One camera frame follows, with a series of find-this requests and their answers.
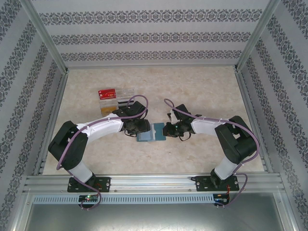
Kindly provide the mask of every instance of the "wire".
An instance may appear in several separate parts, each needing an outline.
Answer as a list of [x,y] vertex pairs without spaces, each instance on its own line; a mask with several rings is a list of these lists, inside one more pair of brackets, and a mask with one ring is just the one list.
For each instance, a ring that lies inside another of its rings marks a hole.
[[[61,156],[61,158],[60,158],[60,160],[59,160],[59,163],[58,163],[56,169],[59,170],[59,169],[62,168],[62,167],[61,167],[61,164],[62,164],[62,162],[63,162],[63,160],[64,160],[64,158],[65,158],[65,155],[66,155],[66,153],[67,153],[67,150],[69,149],[69,147],[70,147],[71,144],[73,143],[73,141],[74,141],[74,139],[76,138],[76,136],[77,136],[79,133],[81,133],[83,130],[89,129],[89,128],[90,128],[91,126],[93,126],[94,124],[97,124],[97,123],[100,123],[100,122],[104,122],[104,121],[107,121],[107,120],[109,121],[109,120],[116,120],[116,119],[133,119],[133,118],[139,117],[139,116],[143,115],[144,113],[146,113],[146,111],[147,111],[147,109],[148,109],[148,106],[149,106],[149,101],[148,101],[148,99],[147,99],[144,95],[134,95],[133,97],[131,97],[131,98],[129,99],[129,101],[127,102],[127,107],[128,107],[128,104],[129,104],[134,98],[136,98],[136,97],[143,97],[143,98],[145,99],[145,101],[146,101],[145,109],[144,109],[141,113],[139,113],[139,114],[137,114],[137,115],[133,115],[133,116],[102,118],[102,119],[100,119],[100,120],[94,121],[94,122],[92,122],[92,123],[90,123],[90,124],[84,126],[84,127],[81,128],[79,131],[77,131],[77,132],[73,135],[73,137],[71,138],[71,140],[68,142],[66,148],[64,149],[64,151],[63,151],[63,153],[62,153],[62,156]],[[102,194],[100,193],[100,191],[97,190],[97,189],[95,189],[95,188],[93,188],[93,187],[91,187],[91,186],[89,186],[89,185],[87,185],[87,184],[85,184],[85,183],[83,183],[81,180],[79,180],[77,177],[75,177],[70,171],[67,171],[67,172],[68,172],[78,183],[80,183],[81,185],[83,185],[83,186],[85,186],[85,187],[87,187],[87,188],[89,188],[89,189],[91,189],[91,190],[97,192],[97,194],[98,194],[98,196],[99,196],[99,198],[100,198],[99,201],[98,201],[98,203],[96,203],[95,205],[93,205],[91,208],[84,208],[84,207],[82,206],[83,203],[84,203],[84,201],[82,201],[82,202],[81,202],[81,205],[80,205],[81,209],[85,209],[85,210],[89,211],[89,210],[94,209],[95,207],[97,207],[97,206],[101,203],[101,201],[102,201]]]
[[184,111],[181,111],[177,108],[174,107],[174,103],[170,100],[170,99],[164,99],[164,102],[169,106],[171,107],[173,110],[177,111],[177,112],[180,112],[184,115],[187,115],[187,116],[190,116],[192,118],[195,118],[195,119],[199,119],[199,120],[207,120],[207,121],[213,121],[213,122],[222,122],[222,123],[227,123],[227,124],[232,124],[232,125],[235,125],[237,127],[239,127],[240,129],[246,131],[252,138],[253,140],[255,141],[256,143],[256,146],[257,146],[257,150],[256,150],[256,153],[249,159],[247,160],[244,160],[242,161],[236,168],[235,170],[232,172],[233,174],[235,175],[244,175],[246,180],[244,182],[244,185],[242,186],[242,188],[240,189],[240,191],[237,193],[237,195],[235,196],[235,198],[228,203],[228,205],[232,204],[237,198],[238,196],[242,193],[242,191],[244,190],[246,184],[247,184],[247,181],[248,181],[248,176],[245,174],[245,173],[235,173],[244,163],[247,163],[249,161],[252,161],[253,159],[255,159],[259,153],[260,153],[260,145],[259,145],[259,141],[258,139],[256,138],[256,136],[247,128],[245,128],[244,126],[240,125],[240,124],[237,124],[237,123],[234,123],[234,122],[231,122],[231,121],[228,121],[228,120],[224,120],[224,119],[214,119],[214,118],[207,118],[207,117],[197,117],[197,116],[194,116],[194,115],[191,115],[189,113],[186,113]]

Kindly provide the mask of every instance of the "robotic arm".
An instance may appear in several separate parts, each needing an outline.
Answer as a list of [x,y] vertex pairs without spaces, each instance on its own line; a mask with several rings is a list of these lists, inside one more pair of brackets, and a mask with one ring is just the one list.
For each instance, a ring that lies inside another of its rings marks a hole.
[[110,118],[123,118],[138,115],[143,112],[145,107],[136,101],[132,106],[123,109],[118,109],[113,111],[108,116],[104,117],[107,120],[94,123],[95,121],[85,123],[85,124],[74,124],[71,121],[65,122],[59,129],[58,133],[55,135],[50,145],[48,146],[48,151],[60,161],[63,152],[68,145],[72,137],[83,127],[93,124],[87,129],[82,130],[70,144],[65,158],[63,159],[61,165],[62,167],[69,171],[73,176],[79,179],[81,182],[93,187],[95,184],[95,175],[82,161],[82,157],[86,146],[92,141],[99,139],[105,135],[121,132],[128,136],[134,136],[141,132],[146,132],[150,130],[150,123],[148,120],[141,118],[141,116],[131,119],[112,119]]
[[[185,105],[181,104],[176,109],[188,112]],[[248,156],[251,156],[256,150],[257,145],[254,139],[243,129],[223,122],[212,122],[192,118],[188,115],[171,110],[168,114],[171,123],[168,122],[163,128],[163,135],[170,137],[179,137],[181,140],[185,132],[191,134],[204,133],[217,136],[221,144],[225,157],[220,164],[211,171],[211,182],[218,188],[228,178],[233,175],[234,170]],[[249,130],[247,124],[239,116],[234,116],[228,121],[242,125]]]

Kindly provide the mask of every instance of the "red package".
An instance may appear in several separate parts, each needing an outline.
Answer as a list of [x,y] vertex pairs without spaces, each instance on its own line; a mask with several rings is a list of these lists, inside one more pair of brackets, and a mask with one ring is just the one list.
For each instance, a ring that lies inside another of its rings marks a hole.
[[116,98],[116,91],[115,91],[115,89],[99,90],[98,95],[100,97],[100,100],[115,99]]

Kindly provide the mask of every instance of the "patterned wallpaper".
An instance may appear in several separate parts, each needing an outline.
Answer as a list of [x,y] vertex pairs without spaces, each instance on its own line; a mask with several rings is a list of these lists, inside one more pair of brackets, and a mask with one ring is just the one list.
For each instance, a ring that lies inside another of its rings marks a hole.
[[308,6],[283,0],[242,75],[273,169],[280,172],[300,230],[308,230]]
[[269,0],[34,0],[68,67],[236,64]]
[[0,231],[32,175],[62,74],[18,0],[0,3]]

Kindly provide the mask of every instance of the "beige floor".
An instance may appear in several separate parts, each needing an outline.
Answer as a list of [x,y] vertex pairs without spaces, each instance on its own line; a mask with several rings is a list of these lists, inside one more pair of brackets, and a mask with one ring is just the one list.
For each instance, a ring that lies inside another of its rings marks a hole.
[[[150,123],[168,122],[171,99],[184,103],[192,114],[213,118],[241,116],[249,123],[234,71],[228,67],[147,67],[71,70],[64,92],[55,132],[67,120],[90,122],[101,117],[97,91],[134,88],[149,99]],[[102,137],[89,146],[84,162],[95,174],[201,173],[210,172],[223,158],[217,137],[198,134],[185,142],[136,142],[123,132]],[[57,161],[48,154],[44,174],[56,171]],[[264,171],[258,157],[240,171]]]

